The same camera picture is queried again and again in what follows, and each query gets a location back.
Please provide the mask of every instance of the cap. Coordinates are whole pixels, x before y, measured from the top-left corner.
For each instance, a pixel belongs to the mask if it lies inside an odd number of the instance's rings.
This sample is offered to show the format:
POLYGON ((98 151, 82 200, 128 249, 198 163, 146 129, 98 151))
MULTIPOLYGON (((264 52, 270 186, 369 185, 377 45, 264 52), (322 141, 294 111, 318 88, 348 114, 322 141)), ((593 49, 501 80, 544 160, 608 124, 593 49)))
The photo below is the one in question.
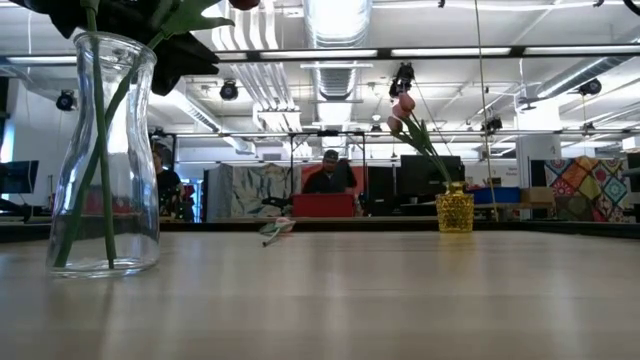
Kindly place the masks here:
POLYGON ((327 150, 324 153, 323 160, 335 160, 338 161, 338 152, 335 150, 327 150))

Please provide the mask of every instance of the pink tulip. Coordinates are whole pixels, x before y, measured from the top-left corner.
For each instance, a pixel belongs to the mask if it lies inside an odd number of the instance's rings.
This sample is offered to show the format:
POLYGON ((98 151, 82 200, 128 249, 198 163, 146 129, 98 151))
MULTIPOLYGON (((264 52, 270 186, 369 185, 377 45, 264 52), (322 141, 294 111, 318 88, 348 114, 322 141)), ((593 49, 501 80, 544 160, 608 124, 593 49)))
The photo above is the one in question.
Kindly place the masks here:
POLYGON ((393 132, 402 131, 402 121, 395 116, 389 116, 389 118, 387 118, 387 125, 389 125, 389 129, 393 132))
POLYGON ((411 111, 403 109, 402 106, 400 106, 400 103, 393 105, 393 108, 391 108, 391 113, 393 114, 393 116, 399 119, 406 118, 411 115, 411 111))
POLYGON ((400 93, 400 95, 398 95, 398 100, 400 100, 398 104, 400 104, 400 107, 404 111, 411 112, 416 108, 416 102, 413 101, 411 95, 407 93, 400 93))

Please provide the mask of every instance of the cardboard box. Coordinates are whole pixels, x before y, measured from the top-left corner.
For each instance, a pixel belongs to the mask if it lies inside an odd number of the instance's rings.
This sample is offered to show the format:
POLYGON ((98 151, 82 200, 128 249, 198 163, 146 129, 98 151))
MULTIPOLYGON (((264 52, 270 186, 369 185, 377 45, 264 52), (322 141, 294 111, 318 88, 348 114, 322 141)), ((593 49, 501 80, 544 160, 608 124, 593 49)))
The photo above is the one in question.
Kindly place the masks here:
POLYGON ((541 186, 521 189, 520 202, 525 204, 553 204, 555 203, 553 189, 541 186))

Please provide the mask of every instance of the person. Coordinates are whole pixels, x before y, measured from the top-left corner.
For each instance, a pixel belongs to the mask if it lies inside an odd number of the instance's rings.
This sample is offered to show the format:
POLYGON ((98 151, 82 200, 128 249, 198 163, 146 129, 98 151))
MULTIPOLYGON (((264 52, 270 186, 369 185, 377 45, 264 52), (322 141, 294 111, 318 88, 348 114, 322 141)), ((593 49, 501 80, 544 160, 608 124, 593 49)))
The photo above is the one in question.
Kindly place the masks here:
POLYGON ((180 177, 173 170, 165 170, 162 167, 162 155, 158 150, 153 151, 153 166, 156 169, 156 182, 158 183, 158 198, 163 195, 179 191, 180 198, 184 195, 184 186, 180 177))
POLYGON ((327 150, 322 158, 322 169, 309 176, 302 193, 344 193, 356 185, 357 181, 349 163, 346 160, 338 161, 337 151, 327 150))

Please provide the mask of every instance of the man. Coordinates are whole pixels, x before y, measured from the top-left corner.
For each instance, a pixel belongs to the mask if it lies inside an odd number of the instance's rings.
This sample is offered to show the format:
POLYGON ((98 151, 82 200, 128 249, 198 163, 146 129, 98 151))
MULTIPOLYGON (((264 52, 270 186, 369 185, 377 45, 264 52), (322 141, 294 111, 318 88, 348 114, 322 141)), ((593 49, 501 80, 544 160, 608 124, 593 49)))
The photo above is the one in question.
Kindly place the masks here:
POLYGON ((322 169, 309 176, 302 189, 303 194, 343 193, 356 186, 353 170, 346 160, 338 161, 338 152, 327 150, 322 159, 322 169))
POLYGON ((158 183, 158 194, 162 197, 167 192, 180 192, 184 195, 184 186, 180 177, 174 171, 165 170, 162 167, 162 155, 158 151, 153 152, 153 167, 156 169, 156 181, 158 183))
POLYGON ((153 151, 153 167, 156 170, 158 183, 160 216, 171 216, 172 213, 178 212, 177 205, 184 195, 184 185, 175 171, 165 170, 162 167, 162 155, 159 150, 153 151))

